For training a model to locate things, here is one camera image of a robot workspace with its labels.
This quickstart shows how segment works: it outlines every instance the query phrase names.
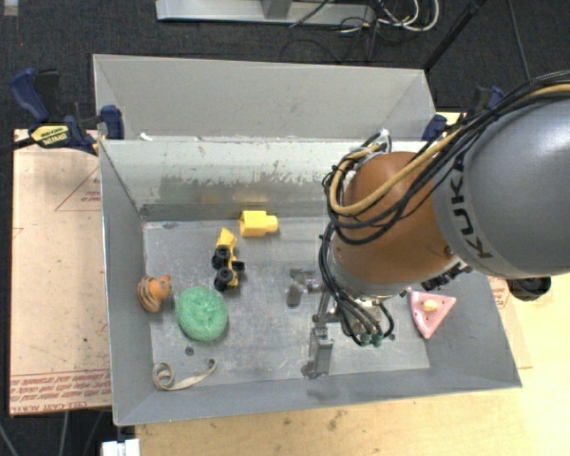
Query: cardboard sheet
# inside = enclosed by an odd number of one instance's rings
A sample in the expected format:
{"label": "cardboard sheet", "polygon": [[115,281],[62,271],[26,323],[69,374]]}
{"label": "cardboard sheet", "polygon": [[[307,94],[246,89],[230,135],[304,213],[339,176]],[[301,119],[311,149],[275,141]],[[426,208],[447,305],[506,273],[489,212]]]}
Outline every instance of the cardboard sheet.
{"label": "cardboard sheet", "polygon": [[11,415],[111,404],[98,159],[14,154]]}

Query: metal stand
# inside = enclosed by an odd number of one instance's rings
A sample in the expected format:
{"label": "metal stand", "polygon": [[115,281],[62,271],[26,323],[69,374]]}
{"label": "metal stand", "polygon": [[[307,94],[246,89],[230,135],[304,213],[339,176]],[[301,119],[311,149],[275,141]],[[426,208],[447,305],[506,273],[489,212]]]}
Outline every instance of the metal stand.
{"label": "metal stand", "polygon": [[[221,21],[293,24],[313,12],[318,2],[295,0],[158,0],[160,21]],[[337,26],[351,17],[372,18],[366,5],[326,4],[305,24]]]}

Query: blue clamp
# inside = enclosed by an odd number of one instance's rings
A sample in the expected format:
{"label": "blue clamp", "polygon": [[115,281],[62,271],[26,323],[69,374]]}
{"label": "blue clamp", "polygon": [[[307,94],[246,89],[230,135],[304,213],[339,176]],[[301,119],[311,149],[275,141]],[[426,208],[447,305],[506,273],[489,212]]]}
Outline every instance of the blue clamp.
{"label": "blue clamp", "polygon": [[42,124],[48,120],[50,112],[34,86],[35,74],[34,68],[28,67],[10,80],[9,90],[19,106],[31,113],[37,124]]}
{"label": "blue clamp", "polygon": [[429,141],[439,136],[446,128],[447,118],[443,115],[435,115],[430,122],[428,122],[425,131],[422,134],[423,141]]}
{"label": "blue clamp", "polygon": [[[9,90],[15,101],[25,110],[30,112],[34,117],[34,124],[28,130],[29,136],[32,138],[32,133],[36,131],[41,125],[55,124],[50,121],[51,110],[49,110],[43,100],[42,95],[34,85],[34,77],[36,71],[33,67],[28,67],[24,71],[17,74],[9,83]],[[105,123],[107,127],[107,137],[114,140],[122,140],[124,138],[124,124],[120,110],[112,105],[106,105],[102,108],[100,115],[88,120],[82,120],[82,123],[93,124]],[[66,115],[61,121],[67,127],[67,132],[60,135],[60,139],[55,139],[49,142],[42,137],[34,136],[33,139],[40,146],[46,148],[52,147],[67,147],[75,150],[80,150],[91,155],[96,155],[96,148],[93,145],[96,143],[95,139],[86,133],[85,128],[78,120],[72,115]]]}
{"label": "blue clamp", "polygon": [[497,86],[492,86],[490,89],[492,90],[492,96],[490,96],[486,106],[489,109],[493,109],[494,106],[496,106],[496,104],[504,97],[504,93]]}
{"label": "blue clamp", "polygon": [[124,124],[121,110],[113,104],[107,104],[99,112],[99,116],[107,127],[107,137],[112,140],[124,139]]}

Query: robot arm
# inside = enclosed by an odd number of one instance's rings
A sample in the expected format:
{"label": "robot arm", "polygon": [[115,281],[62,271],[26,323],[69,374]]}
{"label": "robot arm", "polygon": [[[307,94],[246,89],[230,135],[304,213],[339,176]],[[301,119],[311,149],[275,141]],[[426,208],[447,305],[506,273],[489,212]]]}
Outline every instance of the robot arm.
{"label": "robot arm", "polygon": [[507,279],[570,272],[570,71],[519,86],[416,154],[377,139],[324,179],[319,266],[346,334],[355,319],[366,339],[384,331],[359,299],[382,305],[466,266]]}

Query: orange toy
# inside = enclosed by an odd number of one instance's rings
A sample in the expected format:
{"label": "orange toy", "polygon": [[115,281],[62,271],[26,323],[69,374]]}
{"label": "orange toy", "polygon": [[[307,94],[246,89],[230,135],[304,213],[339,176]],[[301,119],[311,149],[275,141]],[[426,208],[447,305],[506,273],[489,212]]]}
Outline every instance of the orange toy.
{"label": "orange toy", "polygon": [[171,277],[163,275],[158,279],[144,275],[137,285],[137,293],[144,309],[156,313],[162,305],[162,301],[171,294]]}

